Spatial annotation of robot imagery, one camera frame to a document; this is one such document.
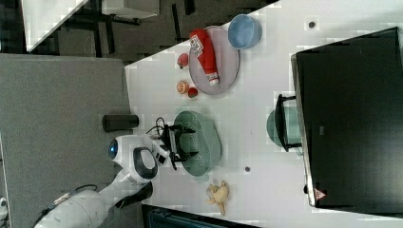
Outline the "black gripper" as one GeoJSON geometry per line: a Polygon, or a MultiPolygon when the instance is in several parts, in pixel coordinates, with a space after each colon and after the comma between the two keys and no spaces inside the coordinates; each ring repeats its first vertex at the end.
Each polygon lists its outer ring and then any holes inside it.
{"type": "Polygon", "coordinates": [[[193,134],[195,130],[182,126],[180,124],[169,127],[167,124],[163,127],[162,141],[169,152],[169,159],[172,167],[177,169],[176,162],[186,162],[198,155],[198,152],[178,153],[175,134],[193,134]]]}

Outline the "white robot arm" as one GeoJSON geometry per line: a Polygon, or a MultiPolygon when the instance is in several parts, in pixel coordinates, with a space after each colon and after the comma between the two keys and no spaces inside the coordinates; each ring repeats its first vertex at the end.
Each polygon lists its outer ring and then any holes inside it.
{"type": "Polygon", "coordinates": [[[124,135],[112,140],[108,156],[121,170],[114,181],[101,191],[75,189],[56,199],[35,221],[32,228],[99,228],[108,211],[118,202],[144,189],[167,161],[184,162],[195,154],[180,146],[191,128],[165,125],[162,134],[124,135]]]}

